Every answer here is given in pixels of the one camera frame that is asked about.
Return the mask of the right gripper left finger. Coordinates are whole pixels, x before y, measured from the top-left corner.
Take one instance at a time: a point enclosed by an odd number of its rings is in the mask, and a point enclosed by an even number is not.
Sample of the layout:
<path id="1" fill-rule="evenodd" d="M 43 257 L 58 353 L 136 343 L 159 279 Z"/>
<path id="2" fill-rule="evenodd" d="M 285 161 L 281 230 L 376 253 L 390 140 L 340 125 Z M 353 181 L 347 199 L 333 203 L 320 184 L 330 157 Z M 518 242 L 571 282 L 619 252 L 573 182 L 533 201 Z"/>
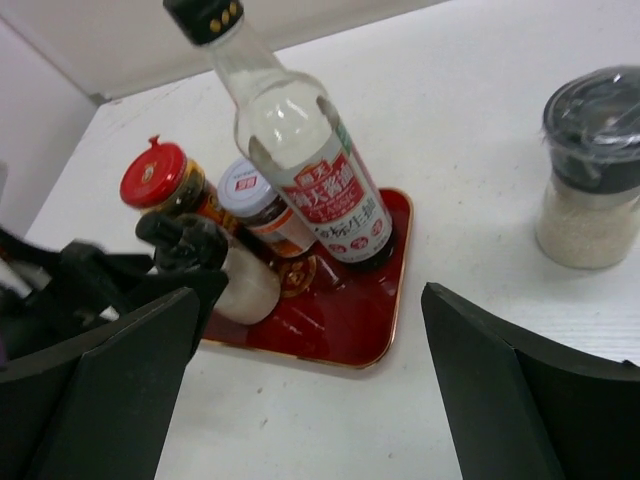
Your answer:
<path id="1" fill-rule="evenodd" d="M 154 478 L 198 312 L 182 288 L 3 365 L 2 478 Z"/>

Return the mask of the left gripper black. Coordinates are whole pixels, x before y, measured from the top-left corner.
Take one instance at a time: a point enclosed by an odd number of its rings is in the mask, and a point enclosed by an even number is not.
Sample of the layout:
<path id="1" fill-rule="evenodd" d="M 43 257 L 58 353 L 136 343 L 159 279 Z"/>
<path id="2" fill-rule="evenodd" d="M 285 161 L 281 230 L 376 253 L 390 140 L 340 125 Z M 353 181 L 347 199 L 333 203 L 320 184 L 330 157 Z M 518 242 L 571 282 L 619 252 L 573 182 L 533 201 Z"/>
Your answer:
<path id="1" fill-rule="evenodd" d="M 1 358 L 14 360 L 76 337 L 180 288 L 199 301 L 193 345 L 228 284 L 220 270 L 154 273 L 143 253 L 108 253 L 73 241 L 60 251 L 1 230 Z"/>

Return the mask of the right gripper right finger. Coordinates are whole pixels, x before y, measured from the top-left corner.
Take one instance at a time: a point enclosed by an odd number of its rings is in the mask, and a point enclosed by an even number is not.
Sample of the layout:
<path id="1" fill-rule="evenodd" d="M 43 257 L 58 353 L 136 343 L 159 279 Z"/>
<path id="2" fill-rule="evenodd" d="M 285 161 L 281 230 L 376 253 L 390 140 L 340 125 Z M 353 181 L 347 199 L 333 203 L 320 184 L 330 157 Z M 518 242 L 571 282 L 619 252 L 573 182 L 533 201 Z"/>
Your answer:
<path id="1" fill-rule="evenodd" d="M 552 341 L 437 283 L 421 306 L 463 478 L 638 478 L 638 365 Z"/>

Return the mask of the white bottle black pump top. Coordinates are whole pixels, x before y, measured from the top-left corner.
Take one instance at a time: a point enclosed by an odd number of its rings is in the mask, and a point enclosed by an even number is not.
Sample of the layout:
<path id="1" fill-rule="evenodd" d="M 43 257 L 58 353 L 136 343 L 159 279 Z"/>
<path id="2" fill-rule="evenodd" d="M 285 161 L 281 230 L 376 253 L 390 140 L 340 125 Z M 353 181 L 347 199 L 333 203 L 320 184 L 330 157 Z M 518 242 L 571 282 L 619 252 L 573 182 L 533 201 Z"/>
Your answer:
<path id="1" fill-rule="evenodd" d="M 218 270 L 228 284 L 214 311 L 237 324 L 263 321 L 278 305 L 278 275 L 214 221 L 196 214 L 171 218 L 159 212 L 142 215 L 135 227 L 139 240 L 154 247 L 156 269 L 163 273 Z"/>

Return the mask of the red lid sauce jar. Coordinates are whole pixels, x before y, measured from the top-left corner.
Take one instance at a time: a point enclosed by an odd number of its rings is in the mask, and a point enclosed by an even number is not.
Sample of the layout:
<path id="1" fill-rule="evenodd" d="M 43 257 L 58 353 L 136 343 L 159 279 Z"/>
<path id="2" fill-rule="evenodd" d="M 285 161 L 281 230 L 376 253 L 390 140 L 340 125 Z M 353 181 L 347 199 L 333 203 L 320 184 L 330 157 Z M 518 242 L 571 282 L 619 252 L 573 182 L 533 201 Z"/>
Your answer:
<path id="1" fill-rule="evenodd" d="M 222 207 L 202 167 L 175 143 L 157 136 L 149 143 L 122 177 L 121 200 L 142 213 L 158 211 L 172 218 L 196 214 L 237 234 L 239 221 Z"/>

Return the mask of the soy sauce bottle black cap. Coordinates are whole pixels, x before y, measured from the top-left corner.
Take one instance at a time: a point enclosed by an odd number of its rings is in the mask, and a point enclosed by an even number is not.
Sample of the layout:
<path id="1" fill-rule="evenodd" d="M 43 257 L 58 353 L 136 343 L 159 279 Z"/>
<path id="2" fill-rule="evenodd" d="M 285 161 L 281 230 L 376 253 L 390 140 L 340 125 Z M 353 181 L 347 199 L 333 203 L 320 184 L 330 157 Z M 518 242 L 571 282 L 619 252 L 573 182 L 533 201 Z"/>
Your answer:
<path id="1" fill-rule="evenodd" d="M 386 263 L 395 247 L 391 213 L 324 86 L 280 62 L 240 1 L 163 7 L 232 98 L 237 147 L 317 241 L 353 269 Z"/>

